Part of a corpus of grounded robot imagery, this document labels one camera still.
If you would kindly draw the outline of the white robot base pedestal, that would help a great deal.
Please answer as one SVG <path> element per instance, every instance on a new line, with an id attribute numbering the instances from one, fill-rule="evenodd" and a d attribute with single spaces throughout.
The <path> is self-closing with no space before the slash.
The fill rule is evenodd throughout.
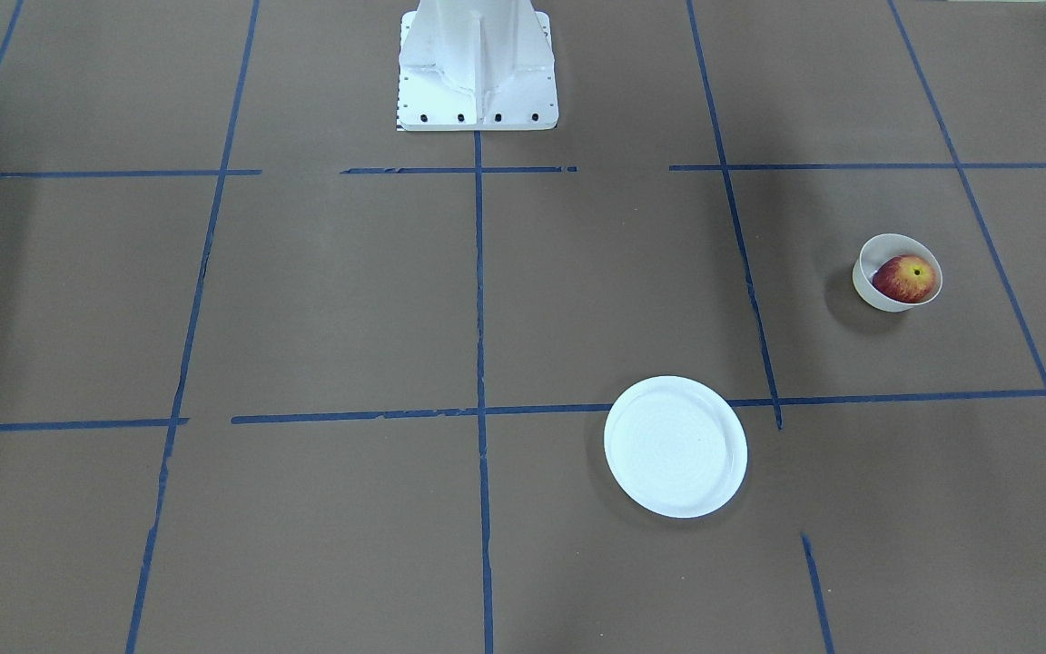
<path id="1" fill-rule="evenodd" d="M 400 130 L 558 127 L 552 25 L 531 1 L 420 1 L 401 17 L 397 63 Z"/>

